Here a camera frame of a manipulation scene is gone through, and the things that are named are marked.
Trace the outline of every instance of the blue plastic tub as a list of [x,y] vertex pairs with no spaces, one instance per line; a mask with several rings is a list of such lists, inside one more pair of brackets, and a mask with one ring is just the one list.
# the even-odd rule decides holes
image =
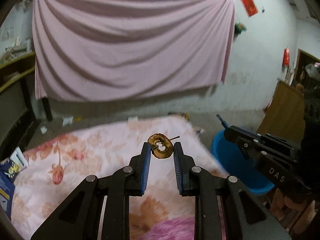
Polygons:
[[246,161],[238,146],[228,142],[220,131],[212,141],[211,153],[230,175],[237,176],[255,195],[269,192],[274,184],[254,168],[254,160]]

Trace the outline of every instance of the concrete floor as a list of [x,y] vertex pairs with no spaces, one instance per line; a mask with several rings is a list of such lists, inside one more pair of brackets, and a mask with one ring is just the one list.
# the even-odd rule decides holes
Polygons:
[[[201,134],[200,140],[202,143],[210,149],[211,142],[214,136],[223,129],[220,121],[217,119],[216,114],[220,114],[221,117],[229,124],[247,128],[252,131],[256,131],[259,127],[263,117],[263,111],[223,111],[216,113],[189,113],[190,121],[194,126],[201,127],[205,130]],[[139,119],[152,118],[155,116],[139,116]],[[57,118],[52,122],[43,121],[38,127],[36,133],[32,137],[27,149],[32,149],[48,140],[51,140],[58,135],[71,132],[74,130],[93,127],[100,124],[119,122],[127,120],[127,116],[102,116],[99,118],[87,118],[72,125],[62,127],[62,119]],[[40,127],[45,125],[48,130],[45,134],[41,134]]]

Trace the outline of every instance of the bed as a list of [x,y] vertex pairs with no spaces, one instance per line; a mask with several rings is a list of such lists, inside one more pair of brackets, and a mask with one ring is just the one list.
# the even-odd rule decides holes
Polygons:
[[[25,238],[32,234],[88,175],[113,174],[140,154],[149,136],[180,136],[186,155],[214,175],[227,173],[200,142],[192,125],[178,116],[116,122],[59,136],[24,152],[29,167],[15,180],[12,224]],[[130,237],[193,239],[194,198],[180,197],[173,156],[151,156],[148,186],[143,197],[130,198]]]

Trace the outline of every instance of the silver screw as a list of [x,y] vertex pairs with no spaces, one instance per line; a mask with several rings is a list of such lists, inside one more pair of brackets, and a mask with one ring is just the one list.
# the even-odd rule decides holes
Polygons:
[[125,166],[123,168],[123,171],[126,172],[126,173],[129,173],[129,172],[133,171],[133,168],[131,166]]
[[236,183],[236,182],[238,181],[237,177],[235,177],[235,176],[230,176],[230,177],[228,178],[228,180],[229,180],[230,182],[232,182],[232,183]]
[[96,176],[94,175],[89,175],[85,178],[87,182],[93,182],[95,179],[96,179]]
[[191,169],[193,172],[199,173],[201,171],[201,168],[198,166],[193,166]]

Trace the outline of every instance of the pink curtain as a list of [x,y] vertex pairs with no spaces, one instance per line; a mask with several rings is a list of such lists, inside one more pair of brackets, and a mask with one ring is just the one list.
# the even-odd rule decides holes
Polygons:
[[109,101],[224,81],[235,0],[34,0],[36,97]]

